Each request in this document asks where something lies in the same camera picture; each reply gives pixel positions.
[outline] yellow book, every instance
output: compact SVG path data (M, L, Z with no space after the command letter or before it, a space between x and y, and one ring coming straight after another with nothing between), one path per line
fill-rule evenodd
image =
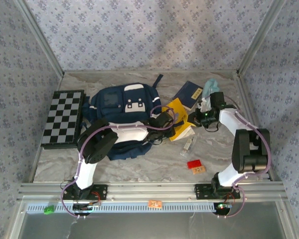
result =
M176 98L172 102L170 102L167 106L171 107L174 110L174 113L176 115L176 123L179 123L181 121L184 121L184 124L175 127L175 135L173 137L170 137L170 141L175 141L178 139L183 138L189 130L191 130L191 126L193 124L187 122L188 114L184 108L184 106L181 104L179 98Z

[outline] blue floral wallpaper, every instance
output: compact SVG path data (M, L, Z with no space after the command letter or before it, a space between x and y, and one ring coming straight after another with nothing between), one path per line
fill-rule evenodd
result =
M0 238L28 180L58 77L12 0L0 0Z
M299 225L299 0L287 1L244 80Z
M69 70L237 69L272 0L26 0Z

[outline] gray marble surface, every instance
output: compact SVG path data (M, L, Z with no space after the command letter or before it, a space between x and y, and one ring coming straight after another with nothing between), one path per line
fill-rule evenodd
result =
M210 78L215 78L221 91L241 105L239 94L231 74L206 72L168 72L158 84L157 91L162 104L171 101L181 86L190 80L204 86ZM88 72L66 73L60 90L84 89L89 96L100 89L127 83L147 83L151 85L158 72ZM161 145L153 146L144 156L135 159L110 161L107 157L97 166L94 181L109 182L169 182L169 181L210 181L216 172L227 167L231 162L234 136L223 125L216 133L209 133L204 128L194 128L197 141L192 154L187 158L180 155L187 138L170 142L164 140ZM186 163L200 159L206 172L193 175ZM42 150L35 182L60 182L69 180L76 171L78 151L76 149Z

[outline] blue book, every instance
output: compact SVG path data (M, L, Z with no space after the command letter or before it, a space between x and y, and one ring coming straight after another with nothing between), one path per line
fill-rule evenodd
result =
M179 98L184 108L188 111L191 111L194 108L196 102L201 98L202 92L202 87L196 85L195 83L187 81L173 97L173 100Z

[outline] checkered board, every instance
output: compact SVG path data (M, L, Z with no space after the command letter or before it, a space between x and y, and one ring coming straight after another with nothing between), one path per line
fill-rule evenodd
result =
M44 149L76 148L84 96L84 90L54 92L41 143Z

